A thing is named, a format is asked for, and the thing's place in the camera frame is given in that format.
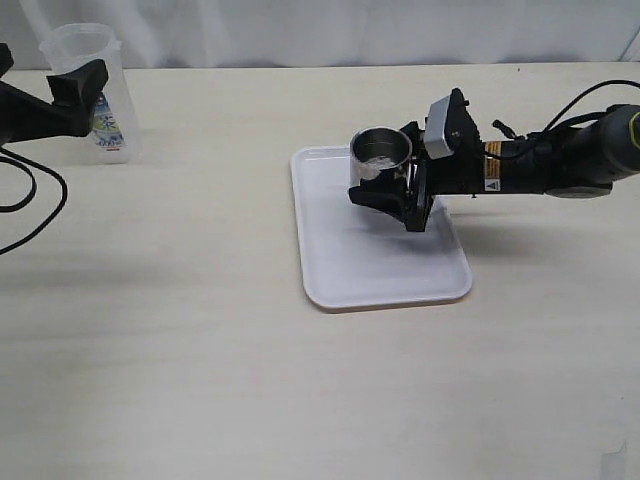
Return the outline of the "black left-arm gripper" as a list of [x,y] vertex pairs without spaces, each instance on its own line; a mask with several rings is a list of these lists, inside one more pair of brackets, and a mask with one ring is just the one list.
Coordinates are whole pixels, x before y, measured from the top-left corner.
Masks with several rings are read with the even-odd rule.
[[[1,76],[14,65],[7,43],[1,43]],[[47,77],[51,103],[1,83],[1,145],[54,137],[86,137],[92,129],[98,99],[109,79],[102,59]]]

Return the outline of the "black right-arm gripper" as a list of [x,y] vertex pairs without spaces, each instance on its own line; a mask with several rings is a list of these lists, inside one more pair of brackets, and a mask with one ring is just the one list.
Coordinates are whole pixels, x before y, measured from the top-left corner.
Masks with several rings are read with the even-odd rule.
[[392,217],[409,232],[424,232],[434,199],[438,195],[467,195],[481,192],[480,151],[470,159],[448,157],[430,160],[417,121],[400,128],[411,143],[412,157],[403,183],[365,182],[348,189],[352,204]]

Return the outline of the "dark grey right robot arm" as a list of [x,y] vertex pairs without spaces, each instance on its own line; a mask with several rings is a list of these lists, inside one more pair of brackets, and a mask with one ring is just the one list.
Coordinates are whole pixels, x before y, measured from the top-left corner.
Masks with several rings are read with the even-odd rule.
[[409,169],[381,173],[348,190],[350,201],[391,216],[410,232],[421,232],[434,200],[443,195],[549,195],[589,199],[611,193],[615,182],[639,172],[639,108],[613,105],[568,119],[548,133],[481,140],[464,104],[450,107],[444,138],[451,154],[434,159],[412,140]]

